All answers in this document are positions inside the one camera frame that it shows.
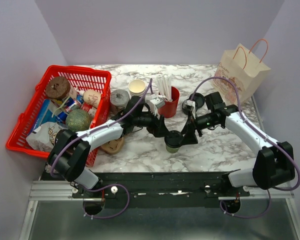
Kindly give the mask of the black cup lid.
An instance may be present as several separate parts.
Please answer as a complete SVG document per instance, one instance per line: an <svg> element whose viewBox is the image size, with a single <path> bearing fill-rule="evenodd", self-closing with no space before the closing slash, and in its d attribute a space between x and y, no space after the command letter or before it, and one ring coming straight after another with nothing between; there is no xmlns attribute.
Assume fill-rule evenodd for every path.
<svg viewBox="0 0 300 240"><path fill-rule="evenodd" d="M177 130L169 131L169 133L164 137L166 146L172 149L180 148L182 140L183 135Z"/></svg>

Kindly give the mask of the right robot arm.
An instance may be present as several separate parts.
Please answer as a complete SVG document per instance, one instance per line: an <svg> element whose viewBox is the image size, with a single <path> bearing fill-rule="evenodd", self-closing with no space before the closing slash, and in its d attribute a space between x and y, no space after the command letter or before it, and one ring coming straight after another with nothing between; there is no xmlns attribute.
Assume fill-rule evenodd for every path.
<svg viewBox="0 0 300 240"><path fill-rule="evenodd" d="M292 146L268 137L236 105L226 105L218 92L202 96L199 102L189 98L183 102L182 110L188 118L181 131L179 146L197 144L202 130L220 126L236 134L256 155L252 168L224 175L220 183L224 195L231 196L243 186L268 190L295 178Z"/></svg>

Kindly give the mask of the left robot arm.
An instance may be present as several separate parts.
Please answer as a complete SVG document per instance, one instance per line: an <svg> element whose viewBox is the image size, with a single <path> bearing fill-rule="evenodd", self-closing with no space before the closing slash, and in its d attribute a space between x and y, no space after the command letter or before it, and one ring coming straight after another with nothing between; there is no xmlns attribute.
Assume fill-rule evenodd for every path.
<svg viewBox="0 0 300 240"><path fill-rule="evenodd" d="M51 166L50 173L56 170L68 182L83 186L83 191L89 197L97 197L101 191L100 178L86 166L90 152L131 133L134 127L146 128L156 138L169 134L165 118L152 113L143 98L133 96L124 110L104 124L85 131L59 131L47 158Z"/></svg>

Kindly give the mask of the green paper cup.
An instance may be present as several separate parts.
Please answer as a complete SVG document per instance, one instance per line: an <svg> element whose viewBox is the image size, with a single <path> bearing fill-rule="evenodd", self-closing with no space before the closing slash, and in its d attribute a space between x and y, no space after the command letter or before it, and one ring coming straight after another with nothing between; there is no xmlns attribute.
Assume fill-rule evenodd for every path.
<svg viewBox="0 0 300 240"><path fill-rule="evenodd" d="M177 153L178 150L180 149L179 147L173 148L173 147L169 147L169 146L166 146L165 148L171 154Z"/></svg>

